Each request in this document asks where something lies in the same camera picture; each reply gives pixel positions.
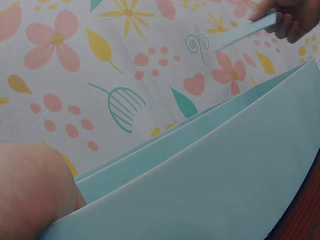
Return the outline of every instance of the pink dot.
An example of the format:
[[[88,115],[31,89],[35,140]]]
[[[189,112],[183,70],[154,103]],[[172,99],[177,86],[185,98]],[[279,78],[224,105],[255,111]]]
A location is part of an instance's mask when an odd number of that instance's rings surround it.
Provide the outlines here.
[[[160,53],[163,54],[163,55],[166,55],[168,52],[169,52],[169,50],[168,50],[167,47],[162,47],[162,48],[160,49]]]
[[[180,59],[181,59],[181,57],[180,57],[180,56],[178,56],[178,55],[177,55],[177,56],[174,56],[174,60],[175,60],[175,61],[177,61],[177,62],[178,62],[178,61],[180,61]]]
[[[91,150],[91,151],[98,151],[99,150],[99,146],[98,144],[96,144],[94,141],[88,141],[87,142],[87,145],[88,145],[88,148]]]
[[[66,134],[69,135],[70,138],[73,138],[73,139],[75,139],[79,136],[78,129],[75,126],[73,126],[72,124],[65,125],[65,132],[66,132]]]
[[[76,105],[70,105],[68,106],[68,111],[74,115],[79,115],[81,113],[80,107]]]
[[[270,47],[271,47],[271,44],[270,44],[270,42],[268,42],[268,41],[265,41],[265,42],[264,42],[264,45],[265,45],[267,48],[270,48]]]
[[[158,77],[159,76],[159,71],[157,69],[153,69],[151,74],[155,77]]]
[[[49,132],[54,132],[56,130],[56,124],[53,121],[50,121],[50,120],[45,120],[44,121],[44,127]]]
[[[134,75],[134,78],[137,80],[141,80],[145,76],[145,73],[143,71],[137,71]]]
[[[38,114],[41,112],[41,107],[39,104],[37,103],[31,103],[30,104],[30,109],[32,112],[34,112],[35,114]]]
[[[62,101],[53,93],[44,96],[43,103],[52,112],[59,112],[62,109]]]
[[[156,49],[154,47],[150,47],[148,50],[149,54],[155,54],[156,53]]]
[[[138,53],[135,57],[134,57],[134,62],[137,66],[139,67],[144,67],[146,65],[148,65],[149,63],[149,57],[147,55],[145,55],[144,53]]]
[[[169,62],[167,59],[160,59],[159,60],[159,64],[162,66],[162,67],[166,67],[168,66]]]
[[[82,127],[83,127],[84,129],[86,129],[86,130],[88,130],[88,131],[92,131],[92,130],[94,129],[93,123],[92,123],[90,120],[88,120],[88,119],[83,119],[83,120],[81,121],[81,125],[82,125]]]

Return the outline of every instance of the flower pattern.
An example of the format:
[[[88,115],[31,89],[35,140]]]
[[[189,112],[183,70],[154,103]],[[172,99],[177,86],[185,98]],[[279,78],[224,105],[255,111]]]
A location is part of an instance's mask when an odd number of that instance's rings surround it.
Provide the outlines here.
[[[38,47],[31,50],[24,58],[24,65],[28,69],[39,69],[47,64],[54,51],[61,65],[70,72],[77,72],[80,68],[80,58],[76,51],[65,43],[78,30],[77,17],[68,10],[59,12],[54,21],[54,28],[43,23],[29,25],[26,37]]]
[[[116,10],[116,11],[109,11],[106,13],[103,13],[101,15],[99,15],[100,17],[122,17],[122,16],[126,16],[125,22],[124,22],[124,36],[126,37],[128,35],[129,32],[129,28],[130,28],[130,22],[132,23],[132,25],[134,26],[134,28],[136,29],[136,31],[141,35],[141,37],[143,37],[143,39],[146,39],[144,34],[142,33],[141,29],[139,28],[138,24],[136,23],[136,21],[146,27],[150,27],[148,23],[146,23],[144,20],[142,20],[139,16],[141,17],[153,17],[155,14],[153,13],[149,13],[149,12],[137,12],[137,11],[133,11],[134,8],[136,7],[138,0],[132,0],[131,2],[131,6],[128,6],[128,3],[126,0],[121,0],[122,5],[120,5],[120,3],[117,0],[113,0],[113,2],[117,5],[117,7],[120,10]]]
[[[233,15],[236,18],[243,18],[247,14],[247,9],[255,11],[257,4],[251,0],[228,0],[228,3],[236,5]]]
[[[211,34],[219,34],[219,33],[224,33],[230,30],[230,28],[225,28],[224,27],[224,18],[221,16],[220,20],[218,21],[210,12],[209,16],[211,19],[208,19],[208,22],[214,26],[212,29],[205,29],[208,33]]]
[[[222,52],[216,54],[216,59],[222,69],[213,69],[212,77],[221,84],[231,82],[231,94],[235,96],[240,93],[237,80],[243,81],[246,78],[246,68],[242,60],[235,61],[233,66],[230,58]]]

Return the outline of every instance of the skin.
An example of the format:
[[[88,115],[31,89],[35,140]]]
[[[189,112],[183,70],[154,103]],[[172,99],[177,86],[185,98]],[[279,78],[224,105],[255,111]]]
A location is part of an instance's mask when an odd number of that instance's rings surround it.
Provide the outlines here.
[[[320,0],[262,0],[249,20],[256,21],[271,9],[277,11],[277,20],[267,32],[275,32],[279,39],[287,38],[292,44],[320,20]]]
[[[45,144],[0,144],[0,239],[34,240],[86,205],[59,153]]]

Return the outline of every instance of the yellow leaf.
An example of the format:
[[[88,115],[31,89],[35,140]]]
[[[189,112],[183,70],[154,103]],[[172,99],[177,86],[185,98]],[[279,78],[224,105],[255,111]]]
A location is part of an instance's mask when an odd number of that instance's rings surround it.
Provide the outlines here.
[[[232,27],[238,26],[238,23],[236,23],[235,21],[230,21],[230,24],[231,24]]]
[[[10,88],[12,88],[14,91],[22,94],[32,94],[24,80],[19,77],[18,75],[10,75],[8,78],[8,84]]]
[[[6,104],[9,101],[8,97],[0,97],[0,105]]]
[[[110,62],[112,59],[112,51],[109,43],[99,34],[86,28],[88,40],[94,55],[103,62]]]
[[[41,140],[41,142],[42,142],[42,144],[49,146],[45,141]],[[63,153],[61,153],[59,151],[57,151],[57,152],[62,157],[64,162],[68,165],[69,169],[71,170],[72,176],[76,177],[78,175],[78,173],[77,173],[77,169],[76,169],[75,165]]]
[[[260,64],[264,68],[265,72],[270,75],[276,75],[275,74],[275,67],[272,61],[261,52],[256,51],[256,55],[260,61]]]

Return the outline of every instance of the blue swirl doodle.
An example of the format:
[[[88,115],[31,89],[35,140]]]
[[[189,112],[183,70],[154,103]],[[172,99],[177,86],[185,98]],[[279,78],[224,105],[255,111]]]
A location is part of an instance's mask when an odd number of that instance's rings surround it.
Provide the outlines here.
[[[194,30],[195,30],[195,35],[190,34],[186,36],[185,45],[192,54],[197,53],[198,50],[200,49],[202,60],[204,64],[207,66],[207,63],[204,59],[204,55],[202,52],[202,48],[209,49],[209,40],[205,35],[200,33],[200,27],[197,24],[194,25]]]

